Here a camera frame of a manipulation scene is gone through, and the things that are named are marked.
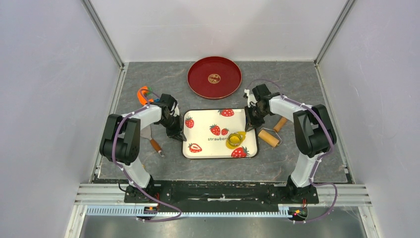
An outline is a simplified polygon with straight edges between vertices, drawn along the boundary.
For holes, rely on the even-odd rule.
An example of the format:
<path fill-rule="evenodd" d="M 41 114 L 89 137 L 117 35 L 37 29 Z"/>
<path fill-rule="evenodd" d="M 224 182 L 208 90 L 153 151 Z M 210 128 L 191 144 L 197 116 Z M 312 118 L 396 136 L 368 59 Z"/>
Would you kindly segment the wooden dough roller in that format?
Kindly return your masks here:
<path fill-rule="evenodd" d="M 259 139 L 273 148 L 279 146 L 282 143 L 279 132 L 287 122 L 287 118 L 282 117 L 273 128 L 261 128 L 258 133 Z"/>

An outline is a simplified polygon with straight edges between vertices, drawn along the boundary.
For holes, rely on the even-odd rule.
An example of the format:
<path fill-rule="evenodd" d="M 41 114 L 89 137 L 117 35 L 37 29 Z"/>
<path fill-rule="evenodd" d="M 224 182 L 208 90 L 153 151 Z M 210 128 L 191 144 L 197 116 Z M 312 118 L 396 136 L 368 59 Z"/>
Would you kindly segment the white strawberry tray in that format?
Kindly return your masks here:
<path fill-rule="evenodd" d="M 242 159 L 259 152 L 255 130 L 245 131 L 244 109 L 189 110 L 184 115 L 183 156 L 191 160 Z M 244 142 L 235 149 L 226 147 L 229 134 L 245 131 Z"/>

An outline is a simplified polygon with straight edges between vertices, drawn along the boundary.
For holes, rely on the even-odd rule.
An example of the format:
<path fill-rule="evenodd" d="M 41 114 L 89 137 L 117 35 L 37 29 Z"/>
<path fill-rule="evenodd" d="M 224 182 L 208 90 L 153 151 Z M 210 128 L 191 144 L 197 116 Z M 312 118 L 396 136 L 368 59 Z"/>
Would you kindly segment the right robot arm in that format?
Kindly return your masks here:
<path fill-rule="evenodd" d="M 299 103 L 279 92 L 272 93 L 265 84 L 246 89 L 244 98 L 247 99 L 245 131 L 262 126 L 267 115 L 280 115 L 293 123 L 300 153 L 286 196 L 292 202 L 301 201 L 306 196 L 305 187 L 313 182 L 322 157 L 331 152 L 336 143 L 337 137 L 326 107 Z"/>

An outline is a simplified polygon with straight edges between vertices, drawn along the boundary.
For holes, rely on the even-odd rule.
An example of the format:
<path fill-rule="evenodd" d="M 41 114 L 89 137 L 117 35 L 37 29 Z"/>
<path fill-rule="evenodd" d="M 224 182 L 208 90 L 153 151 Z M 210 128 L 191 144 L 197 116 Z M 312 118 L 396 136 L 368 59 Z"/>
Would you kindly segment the red round plate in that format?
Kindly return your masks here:
<path fill-rule="evenodd" d="M 206 57 L 192 64 L 187 73 L 190 89 L 205 99 L 223 99 L 233 94 L 242 83 L 239 66 L 230 59 Z"/>

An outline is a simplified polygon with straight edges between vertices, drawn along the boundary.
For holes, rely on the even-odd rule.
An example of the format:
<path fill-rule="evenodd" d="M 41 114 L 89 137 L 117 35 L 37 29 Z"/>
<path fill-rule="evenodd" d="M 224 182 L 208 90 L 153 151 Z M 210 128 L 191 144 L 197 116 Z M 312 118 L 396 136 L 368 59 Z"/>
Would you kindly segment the small metal ring cutter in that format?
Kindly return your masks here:
<path fill-rule="evenodd" d="M 232 147 L 232 148 L 236 148 L 236 147 L 238 147 L 241 143 L 242 143 L 242 135 L 241 134 L 239 134 L 239 133 L 231 133 L 229 136 L 228 136 L 228 139 L 227 139 L 227 144 L 230 146 L 230 147 Z"/>

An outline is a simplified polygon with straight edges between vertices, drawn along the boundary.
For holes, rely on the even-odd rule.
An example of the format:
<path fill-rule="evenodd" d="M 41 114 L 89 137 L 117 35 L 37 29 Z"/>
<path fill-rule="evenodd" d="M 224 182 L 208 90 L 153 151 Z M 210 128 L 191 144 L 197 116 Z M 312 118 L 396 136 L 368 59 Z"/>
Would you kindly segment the metal scraper wooden handle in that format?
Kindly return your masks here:
<path fill-rule="evenodd" d="M 162 148 L 160 147 L 160 145 L 152 138 L 152 130 L 151 130 L 151 126 L 148 125 L 146 127 L 144 127 L 141 131 L 140 131 L 140 136 L 144 139 L 147 139 L 149 141 L 149 143 L 151 144 L 151 146 L 153 147 L 153 149 L 161 156 L 164 157 L 164 152 L 162 150 Z"/>

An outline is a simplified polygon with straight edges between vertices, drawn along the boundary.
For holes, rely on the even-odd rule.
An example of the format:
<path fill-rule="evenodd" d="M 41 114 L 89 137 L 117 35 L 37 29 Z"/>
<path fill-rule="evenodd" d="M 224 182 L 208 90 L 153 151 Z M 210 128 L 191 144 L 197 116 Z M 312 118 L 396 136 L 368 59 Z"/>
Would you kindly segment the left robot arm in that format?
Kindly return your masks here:
<path fill-rule="evenodd" d="M 109 115 L 100 143 L 100 154 L 126 175 L 131 186 L 137 187 L 136 195 L 143 202 L 152 201 L 156 194 L 149 185 L 152 177 L 138 158 L 141 130 L 151 124 L 162 125 L 171 139 L 186 141 L 177 100 L 162 94 L 158 102 L 147 103 L 133 112 Z"/>

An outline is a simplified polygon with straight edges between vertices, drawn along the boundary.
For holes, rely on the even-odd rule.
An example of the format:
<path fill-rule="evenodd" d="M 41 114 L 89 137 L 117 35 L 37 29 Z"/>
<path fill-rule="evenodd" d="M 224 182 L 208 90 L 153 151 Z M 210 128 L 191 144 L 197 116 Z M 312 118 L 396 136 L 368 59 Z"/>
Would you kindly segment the yellow dough ball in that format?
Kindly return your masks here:
<path fill-rule="evenodd" d="M 239 147 L 246 138 L 246 132 L 245 131 L 238 131 L 229 134 L 227 140 L 226 140 L 226 147 L 228 149 L 235 149 Z"/>

